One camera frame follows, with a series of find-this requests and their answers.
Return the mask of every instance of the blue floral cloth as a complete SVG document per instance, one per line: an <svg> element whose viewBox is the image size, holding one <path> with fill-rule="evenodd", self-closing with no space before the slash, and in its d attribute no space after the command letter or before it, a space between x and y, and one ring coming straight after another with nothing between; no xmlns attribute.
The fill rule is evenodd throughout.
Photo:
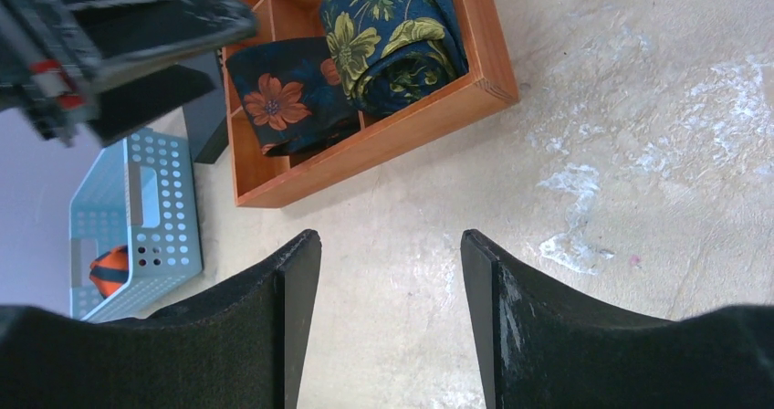
<svg viewBox="0 0 774 409"><path fill-rule="evenodd" d="M323 0L320 16L347 98L374 117L468 71L452 0Z"/></svg>
<svg viewBox="0 0 774 409"><path fill-rule="evenodd" d="M326 149L361 128L324 37L246 48L225 65L266 156Z"/></svg>

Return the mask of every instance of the blue plastic basket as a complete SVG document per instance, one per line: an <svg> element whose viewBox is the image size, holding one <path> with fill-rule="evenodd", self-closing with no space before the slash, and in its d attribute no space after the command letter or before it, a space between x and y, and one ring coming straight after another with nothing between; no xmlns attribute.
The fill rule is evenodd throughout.
<svg viewBox="0 0 774 409"><path fill-rule="evenodd" d="M144 129L99 154L70 203L73 318L126 318L202 271L193 188L185 139ZM122 245L129 280L102 299L89 264Z"/></svg>

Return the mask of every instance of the red component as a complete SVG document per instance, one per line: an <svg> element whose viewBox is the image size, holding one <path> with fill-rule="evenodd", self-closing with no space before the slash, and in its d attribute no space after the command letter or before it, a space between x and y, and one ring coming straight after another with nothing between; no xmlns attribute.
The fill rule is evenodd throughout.
<svg viewBox="0 0 774 409"><path fill-rule="evenodd" d="M65 70L62 69L61 64L56 62L54 59L46 59L42 60L40 62L37 62L35 64L32 64L29 69L35 73L35 74L43 74L49 71L56 72L60 78L62 78L62 81L67 84L67 86L72 90L75 91L75 84L67 77L65 74ZM57 97L57 102L59 103L59 106L63 110L74 110L78 106L82 106L86 103L84 99L82 99L78 94L72 93L72 94L63 94L59 97Z"/></svg>

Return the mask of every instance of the wooden compartment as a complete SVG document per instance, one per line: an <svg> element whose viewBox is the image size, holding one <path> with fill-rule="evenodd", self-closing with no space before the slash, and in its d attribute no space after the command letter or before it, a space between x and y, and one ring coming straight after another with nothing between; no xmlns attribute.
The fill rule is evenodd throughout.
<svg viewBox="0 0 774 409"><path fill-rule="evenodd" d="M321 0L242 0L260 21L258 37L226 47L323 36ZM282 207L479 121L518 101L516 78L494 0L454 0L470 72L417 103L377 121L361 114L361 131L317 154L267 158L224 72L228 138L238 206Z"/></svg>

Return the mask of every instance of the floor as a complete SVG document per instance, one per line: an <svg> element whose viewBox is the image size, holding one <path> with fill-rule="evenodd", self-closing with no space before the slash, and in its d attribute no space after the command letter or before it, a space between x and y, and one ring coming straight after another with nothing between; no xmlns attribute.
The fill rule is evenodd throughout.
<svg viewBox="0 0 774 409"><path fill-rule="evenodd" d="M658 317L774 303L774 0L496 1L514 108L282 210L196 167L206 269L164 303L322 236L300 408L484 407L467 228Z"/></svg>

